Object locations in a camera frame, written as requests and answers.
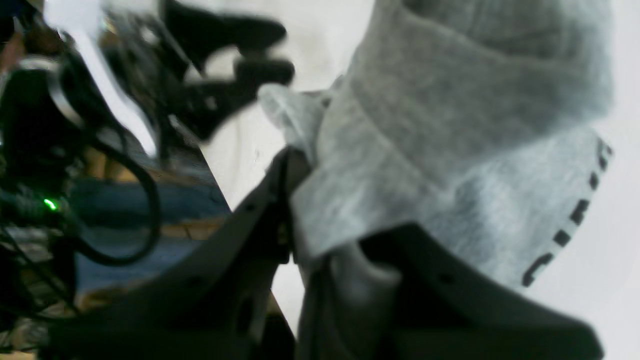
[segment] gray sleeve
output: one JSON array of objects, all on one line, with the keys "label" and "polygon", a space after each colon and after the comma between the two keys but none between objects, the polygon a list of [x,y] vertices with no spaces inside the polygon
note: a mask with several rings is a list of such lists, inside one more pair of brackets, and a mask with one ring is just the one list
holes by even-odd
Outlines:
[{"label": "gray sleeve", "polygon": [[314,142],[291,199],[307,254],[450,208],[483,164],[602,117],[610,18],[606,0],[377,0],[329,107],[260,94]]}]

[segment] black plastic part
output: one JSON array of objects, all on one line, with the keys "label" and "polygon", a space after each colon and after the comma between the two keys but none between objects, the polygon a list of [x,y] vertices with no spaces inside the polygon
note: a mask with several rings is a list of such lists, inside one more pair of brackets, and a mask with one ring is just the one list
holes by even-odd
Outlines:
[{"label": "black plastic part", "polygon": [[381,358],[595,360],[586,324],[504,289],[449,254],[417,225],[362,244],[372,261],[404,276]]},{"label": "black plastic part", "polygon": [[296,339],[282,314],[267,317],[260,346],[263,358],[272,360],[293,359],[295,350]]},{"label": "black plastic part", "polygon": [[199,71],[215,51],[233,45],[241,54],[263,53],[286,35],[276,21],[260,17],[215,15],[181,5],[161,3],[161,18]]},{"label": "black plastic part", "polygon": [[260,86],[288,84],[294,68],[289,61],[243,60],[236,63],[234,81],[208,81],[187,87],[183,123],[201,140],[208,140],[225,119],[254,102]]},{"label": "black plastic part", "polygon": [[[290,334],[263,336],[263,330],[271,280],[292,249],[287,199],[308,174],[303,159],[296,151],[281,152],[265,180],[192,255],[120,302],[52,325],[46,352],[80,359],[115,354],[135,359],[151,353],[157,359],[171,359],[176,348],[188,347],[191,358],[283,354],[279,358],[292,359]],[[353,317],[362,323],[346,327],[362,329],[369,323],[367,313],[389,311],[390,321],[377,323],[385,326],[381,340],[349,343],[358,339],[357,334],[344,334],[345,326],[339,326],[354,304],[342,303],[340,299],[346,298],[336,296],[335,290],[354,278],[332,275],[331,260],[338,249],[312,273],[301,321],[301,326],[312,326],[301,329],[301,347],[307,351],[298,353],[298,359],[602,358],[588,325],[533,304],[483,277],[417,225],[371,236],[360,249],[371,263],[402,275],[394,302],[380,303],[388,304],[384,309],[377,302],[362,302],[370,306],[356,306],[359,314]],[[262,343],[265,340],[281,341],[282,351],[268,349]],[[349,354],[349,349],[363,345],[375,350],[372,356],[335,357],[327,352],[337,349]],[[157,349],[145,352],[154,346]]]}]

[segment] black mount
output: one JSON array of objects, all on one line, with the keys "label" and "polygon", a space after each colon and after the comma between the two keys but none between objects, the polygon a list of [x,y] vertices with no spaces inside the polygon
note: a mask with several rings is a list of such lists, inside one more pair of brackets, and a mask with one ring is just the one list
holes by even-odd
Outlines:
[{"label": "black mount", "polygon": [[[266,302],[276,268],[296,253],[287,199],[308,172],[300,152],[282,151],[192,255],[120,302],[52,326],[43,354],[257,359],[269,358],[266,345],[290,344],[290,335],[264,332]],[[285,358],[602,358],[588,325],[505,290],[416,225],[301,265],[299,343]]]}]

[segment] gray fabric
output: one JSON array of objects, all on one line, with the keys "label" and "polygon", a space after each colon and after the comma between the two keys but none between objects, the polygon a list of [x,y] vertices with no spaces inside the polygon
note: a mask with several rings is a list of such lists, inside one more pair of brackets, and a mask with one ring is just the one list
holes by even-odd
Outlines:
[{"label": "gray fabric", "polygon": [[263,87],[315,167],[291,199],[304,255],[419,222],[521,287],[609,156],[586,126],[611,102],[610,18],[607,0],[377,0],[332,89]]}]

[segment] black wire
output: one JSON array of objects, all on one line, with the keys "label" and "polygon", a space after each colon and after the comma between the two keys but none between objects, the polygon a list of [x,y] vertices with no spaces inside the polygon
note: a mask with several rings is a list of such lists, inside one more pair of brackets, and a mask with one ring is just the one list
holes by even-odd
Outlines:
[{"label": "black wire", "polygon": [[11,236],[11,234],[5,229],[4,225],[0,225],[0,231],[2,231],[7,240],[9,240],[18,255],[27,263],[27,266],[30,267],[42,281],[47,283],[51,290],[56,293],[56,295],[62,301],[64,301],[65,305],[67,305],[67,307],[71,309],[71,311],[73,311],[76,315],[80,315],[80,310],[78,310],[78,308],[74,305],[73,300],[68,298],[67,294],[53,280],[51,280],[51,278],[47,274],[45,274],[40,265],[33,262],[33,260],[31,260],[31,258],[27,254],[25,254],[25,252],[20,248],[20,245],[18,245],[15,239],[13,239],[13,236]]},{"label": "black wire", "polygon": [[[94,148],[105,154],[108,158],[111,158],[124,166],[129,170],[137,179],[140,185],[142,185],[145,193],[147,193],[147,203],[149,206],[149,222],[150,231],[147,241],[144,246],[135,254],[126,257],[114,257],[104,254],[94,249],[89,243],[82,240],[80,237],[74,237],[72,239],[72,245],[82,255],[86,256],[94,263],[105,266],[127,266],[133,264],[147,255],[149,255],[156,247],[160,239],[160,226],[161,226],[161,212],[160,212],[160,196],[158,194],[156,182],[151,178],[147,171],[139,166],[130,157],[116,151],[114,148],[105,145],[98,139],[92,144]],[[90,235],[90,231],[85,231],[85,236]]]},{"label": "black wire", "polygon": [[127,141],[127,133],[120,123],[117,123],[113,126],[113,131],[116,132],[118,137],[120,138],[120,147],[122,148],[122,154],[129,153],[129,142]]}]

